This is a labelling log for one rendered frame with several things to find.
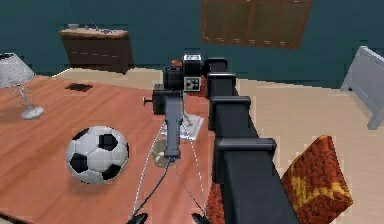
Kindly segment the dark brown sideboard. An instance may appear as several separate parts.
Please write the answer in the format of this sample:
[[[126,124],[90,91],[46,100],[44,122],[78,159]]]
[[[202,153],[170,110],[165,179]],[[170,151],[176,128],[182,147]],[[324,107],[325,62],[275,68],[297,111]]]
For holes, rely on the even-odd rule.
[[[78,28],[59,32],[72,68],[125,74],[134,68],[130,34],[125,30]]]

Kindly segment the brown wooden wall cabinet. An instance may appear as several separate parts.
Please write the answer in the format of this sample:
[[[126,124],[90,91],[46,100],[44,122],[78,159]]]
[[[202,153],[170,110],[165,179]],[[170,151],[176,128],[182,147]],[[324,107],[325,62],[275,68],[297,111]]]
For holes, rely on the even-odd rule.
[[[313,0],[201,0],[201,42],[298,49]]]

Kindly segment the grey chair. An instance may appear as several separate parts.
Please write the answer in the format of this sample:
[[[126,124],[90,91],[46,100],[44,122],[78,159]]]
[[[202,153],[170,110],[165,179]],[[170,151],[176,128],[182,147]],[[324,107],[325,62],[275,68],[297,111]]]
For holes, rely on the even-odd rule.
[[[384,121],[384,57],[360,46],[340,87],[349,89],[372,112],[368,129],[377,130]]]

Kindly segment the clear drinking glass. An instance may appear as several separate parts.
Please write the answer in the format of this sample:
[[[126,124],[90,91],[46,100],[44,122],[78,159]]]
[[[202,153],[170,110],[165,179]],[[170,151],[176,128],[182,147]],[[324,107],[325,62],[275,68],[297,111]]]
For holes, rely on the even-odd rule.
[[[156,140],[151,148],[154,164],[159,168],[171,167],[180,158],[179,149],[167,149],[166,139]]]

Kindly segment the brown wooden table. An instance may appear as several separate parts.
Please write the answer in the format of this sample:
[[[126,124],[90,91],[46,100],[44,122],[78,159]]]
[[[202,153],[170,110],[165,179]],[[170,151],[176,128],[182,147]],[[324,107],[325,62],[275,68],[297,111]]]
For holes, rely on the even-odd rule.
[[[32,224],[126,224],[134,204],[142,204],[147,224],[192,224],[210,188],[211,133],[183,142],[177,164],[160,169],[147,156],[162,123],[142,102],[149,91],[95,83],[78,92],[69,83],[29,82],[45,111],[35,120],[22,119],[14,95],[0,90],[0,213]],[[65,163],[71,138],[92,125],[112,126],[129,142],[128,165],[107,184],[83,184]]]

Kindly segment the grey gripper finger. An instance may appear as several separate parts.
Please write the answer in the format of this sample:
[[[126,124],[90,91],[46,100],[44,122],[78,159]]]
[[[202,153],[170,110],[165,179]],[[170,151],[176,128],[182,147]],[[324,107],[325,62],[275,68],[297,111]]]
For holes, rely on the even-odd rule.
[[[185,131],[186,139],[189,141],[189,143],[191,145],[192,153],[193,153],[194,160],[195,160],[195,165],[196,165],[196,168],[197,168],[197,175],[198,175],[199,182],[200,182],[201,195],[204,195],[204,187],[203,187],[203,182],[202,182],[202,176],[201,176],[201,171],[200,171],[200,168],[199,168],[199,162],[198,162],[197,154],[196,154],[196,151],[195,151],[194,145],[193,145],[193,139],[191,138],[191,134],[187,130],[187,127],[186,127],[185,124],[182,124],[182,130]],[[176,169],[177,177],[178,177],[180,183],[182,184],[183,188],[185,189],[185,191],[187,192],[188,196],[193,200],[195,205],[200,210],[199,213],[194,212],[194,213],[191,214],[192,219],[193,219],[193,223],[194,224],[211,224],[210,220],[209,220],[209,218],[207,217],[207,214],[206,214],[206,205],[205,204],[203,204],[203,205],[199,204],[199,202],[197,201],[195,196],[189,190],[189,188],[188,188],[184,178],[180,175],[178,167],[175,167],[175,169]]]
[[[156,135],[155,141],[159,140],[159,139],[163,139],[163,138],[166,139],[167,149],[168,150],[172,149],[172,131],[168,127],[168,123],[166,121],[164,121],[163,124],[161,125],[161,128],[159,129],[159,131]],[[139,202],[140,192],[141,192],[142,184],[144,181],[144,177],[146,175],[146,170],[148,167],[149,158],[152,155],[151,148],[148,152],[148,155],[147,155],[147,158],[146,158],[146,161],[144,164],[144,168],[143,168],[141,176],[140,176],[140,181],[139,181],[139,184],[138,184],[138,187],[136,190],[136,196],[135,196],[135,202],[134,202],[134,206],[133,206],[132,215],[126,224],[144,224],[145,223],[145,221],[148,217],[148,214],[147,213],[140,213],[140,210],[145,206],[145,204],[150,200],[150,198],[156,192],[157,188],[160,186],[160,184],[162,183],[162,181],[166,177],[168,169],[169,169],[169,166],[164,168],[164,172],[163,172],[162,176],[157,181],[157,183],[155,184],[155,186],[153,187],[151,192],[145,197],[145,199],[142,202]]]

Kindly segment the grey table lamp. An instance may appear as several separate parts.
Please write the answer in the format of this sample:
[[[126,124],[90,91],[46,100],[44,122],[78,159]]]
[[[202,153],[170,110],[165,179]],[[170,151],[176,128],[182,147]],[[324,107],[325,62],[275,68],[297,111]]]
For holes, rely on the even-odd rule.
[[[23,84],[32,81],[36,74],[15,53],[0,54],[0,88],[16,88],[16,95],[22,99],[27,109],[22,113],[24,120],[32,120],[44,114],[42,107],[33,107]]]

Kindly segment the flat black rectangle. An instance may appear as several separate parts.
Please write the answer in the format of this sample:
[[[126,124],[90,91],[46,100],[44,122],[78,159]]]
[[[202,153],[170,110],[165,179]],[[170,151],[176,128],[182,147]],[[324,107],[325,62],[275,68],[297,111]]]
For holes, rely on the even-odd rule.
[[[71,83],[66,86],[66,89],[80,92],[87,92],[92,88],[90,84],[82,84],[82,83]]]

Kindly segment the black and white football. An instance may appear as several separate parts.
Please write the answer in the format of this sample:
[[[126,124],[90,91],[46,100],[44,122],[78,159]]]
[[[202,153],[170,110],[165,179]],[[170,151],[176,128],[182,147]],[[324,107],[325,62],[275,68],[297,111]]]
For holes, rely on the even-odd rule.
[[[91,126],[71,139],[65,161],[80,182],[102,184],[116,178],[128,164],[129,144],[112,127]]]

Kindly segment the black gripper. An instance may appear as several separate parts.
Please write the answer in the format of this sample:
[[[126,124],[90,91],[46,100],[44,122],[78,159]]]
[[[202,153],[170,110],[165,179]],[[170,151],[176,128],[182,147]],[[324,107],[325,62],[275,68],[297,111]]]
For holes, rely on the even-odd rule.
[[[183,90],[181,79],[183,72],[179,66],[169,65],[163,68],[163,83],[155,84],[152,98],[143,97],[143,105],[151,103],[155,115],[164,115],[166,124],[166,148],[164,157],[180,158],[180,126],[184,116]]]

